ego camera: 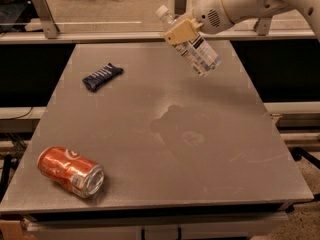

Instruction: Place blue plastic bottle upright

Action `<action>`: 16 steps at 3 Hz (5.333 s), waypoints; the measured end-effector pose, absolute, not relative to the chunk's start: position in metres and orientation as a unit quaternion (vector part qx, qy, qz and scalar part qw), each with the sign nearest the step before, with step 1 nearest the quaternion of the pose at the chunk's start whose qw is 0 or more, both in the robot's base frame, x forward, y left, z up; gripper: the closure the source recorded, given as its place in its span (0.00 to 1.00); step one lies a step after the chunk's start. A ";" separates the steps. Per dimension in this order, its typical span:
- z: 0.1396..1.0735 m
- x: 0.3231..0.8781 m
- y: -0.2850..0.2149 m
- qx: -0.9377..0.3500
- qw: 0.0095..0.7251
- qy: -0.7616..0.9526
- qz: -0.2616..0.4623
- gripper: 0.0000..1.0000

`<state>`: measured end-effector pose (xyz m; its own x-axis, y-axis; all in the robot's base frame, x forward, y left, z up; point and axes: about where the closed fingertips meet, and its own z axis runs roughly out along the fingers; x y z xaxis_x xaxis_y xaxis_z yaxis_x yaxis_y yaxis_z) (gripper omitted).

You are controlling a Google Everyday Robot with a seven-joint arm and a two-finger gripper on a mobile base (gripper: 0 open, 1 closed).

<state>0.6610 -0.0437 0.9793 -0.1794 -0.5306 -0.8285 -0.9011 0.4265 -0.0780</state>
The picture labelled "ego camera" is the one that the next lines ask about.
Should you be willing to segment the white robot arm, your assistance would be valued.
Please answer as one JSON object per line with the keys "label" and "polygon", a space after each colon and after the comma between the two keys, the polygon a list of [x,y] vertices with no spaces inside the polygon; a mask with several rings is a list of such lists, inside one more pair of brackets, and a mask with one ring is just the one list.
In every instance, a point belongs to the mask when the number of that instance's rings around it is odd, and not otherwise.
{"label": "white robot arm", "polygon": [[297,10],[320,40],[320,0],[199,0],[178,19],[167,18],[165,6],[156,14],[165,24],[165,40],[176,45],[195,39],[199,32],[217,34],[250,18],[271,18],[290,10]]}

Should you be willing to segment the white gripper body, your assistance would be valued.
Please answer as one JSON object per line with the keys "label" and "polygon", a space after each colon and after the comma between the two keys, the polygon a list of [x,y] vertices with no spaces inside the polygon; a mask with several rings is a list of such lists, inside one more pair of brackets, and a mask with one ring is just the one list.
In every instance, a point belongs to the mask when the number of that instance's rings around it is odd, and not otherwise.
{"label": "white gripper body", "polygon": [[233,26],[222,0],[199,0],[193,9],[193,16],[202,24],[200,31],[205,34],[217,34]]}

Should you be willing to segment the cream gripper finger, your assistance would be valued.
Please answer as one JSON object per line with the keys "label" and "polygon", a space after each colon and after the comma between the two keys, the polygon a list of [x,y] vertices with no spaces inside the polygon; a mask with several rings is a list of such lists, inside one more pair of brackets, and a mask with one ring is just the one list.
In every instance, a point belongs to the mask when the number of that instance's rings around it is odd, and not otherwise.
{"label": "cream gripper finger", "polygon": [[163,19],[164,32],[163,37],[169,45],[177,45],[195,39],[202,23],[196,19]]}

